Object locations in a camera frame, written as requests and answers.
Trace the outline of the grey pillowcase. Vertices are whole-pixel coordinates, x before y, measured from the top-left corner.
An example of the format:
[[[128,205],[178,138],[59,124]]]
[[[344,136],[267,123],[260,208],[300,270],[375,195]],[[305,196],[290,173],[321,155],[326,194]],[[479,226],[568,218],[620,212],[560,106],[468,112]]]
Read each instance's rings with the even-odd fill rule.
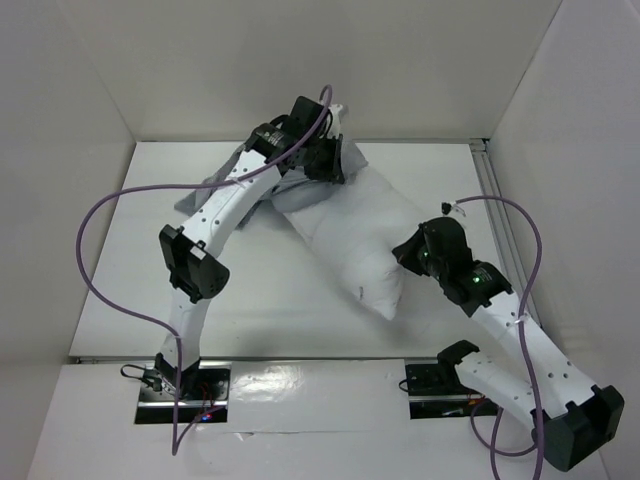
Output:
[[[358,146],[352,140],[345,140],[341,146],[341,168],[346,181],[354,180],[357,173],[367,165],[368,161]],[[262,202],[270,202],[280,213],[291,213],[327,200],[340,187],[341,184],[310,180],[300,168],[290,170],[249,209],[237,229],[243,229],[248,224]],[[215,188],[192,190],[174,204],[174,210],[192,216],[201,209],[214,191]]]

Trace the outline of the white pillow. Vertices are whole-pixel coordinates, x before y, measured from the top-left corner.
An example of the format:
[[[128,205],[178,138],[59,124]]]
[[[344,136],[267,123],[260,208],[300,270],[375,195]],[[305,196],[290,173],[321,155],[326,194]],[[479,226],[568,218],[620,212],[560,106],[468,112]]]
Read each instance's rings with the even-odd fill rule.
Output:
[[[396,317],[404,270],[392,250],[424,219],[414,202],[365,167],[327,199],[285,218],[355,300],[386,320]]]

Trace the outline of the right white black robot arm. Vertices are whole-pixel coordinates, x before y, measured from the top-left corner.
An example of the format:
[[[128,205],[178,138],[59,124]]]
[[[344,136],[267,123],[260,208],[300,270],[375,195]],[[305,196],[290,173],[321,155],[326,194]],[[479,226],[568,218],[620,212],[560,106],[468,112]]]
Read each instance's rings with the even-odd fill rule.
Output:
[[[543,457],[568,472],[611,441],[625,401],[612,385],[600,387],[579,370],[521,311],[502,272],[474,258],[463,226],[450,217],[421,223],[392,251],[406,270],[434,279],[445,297],[485,329],[527,374],[499,367],[475,344],[461,340],[438,355],[436,379],[448,392],[474,390],[531,431]]]

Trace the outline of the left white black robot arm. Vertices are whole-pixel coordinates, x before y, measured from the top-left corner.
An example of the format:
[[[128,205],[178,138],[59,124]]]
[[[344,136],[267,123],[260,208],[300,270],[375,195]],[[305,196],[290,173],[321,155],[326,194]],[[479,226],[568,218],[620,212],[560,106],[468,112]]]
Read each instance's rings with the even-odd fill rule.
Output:
[[[344,183],[340,107],[296,99],[291,112],[256,127],[216,188],[180,227],[165,226],[159,241],[173,288],[172,329],[155,358],[163,389],[176,399],[196,390],[200,338],[211,300],[230,271],[218,257],[249,211],[287,176],[320,186]]]

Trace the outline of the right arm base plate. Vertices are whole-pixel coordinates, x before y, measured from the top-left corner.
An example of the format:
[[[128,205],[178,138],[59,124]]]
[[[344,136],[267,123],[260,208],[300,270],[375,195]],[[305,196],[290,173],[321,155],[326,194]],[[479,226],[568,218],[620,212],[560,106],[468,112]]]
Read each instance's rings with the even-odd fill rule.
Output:
[[[497,406],[475,390],[463,386],[455,372],[436,358],[405,361],[405,376],[398,382],[408,395],[412,420],[495,416]]]

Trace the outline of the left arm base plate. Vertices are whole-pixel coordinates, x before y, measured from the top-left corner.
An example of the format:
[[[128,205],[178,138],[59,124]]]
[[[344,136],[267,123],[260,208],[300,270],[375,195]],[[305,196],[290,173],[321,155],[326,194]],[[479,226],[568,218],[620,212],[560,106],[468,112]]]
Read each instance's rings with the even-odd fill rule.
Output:
[[[126,364],[123,377],[140,382],[134,423],[159,425],[173,422],[174,388],[166,383],[152,363]],[[178,423],[226,423],[231,383],[231,364],[202,361],[199,370],[181,386]]]

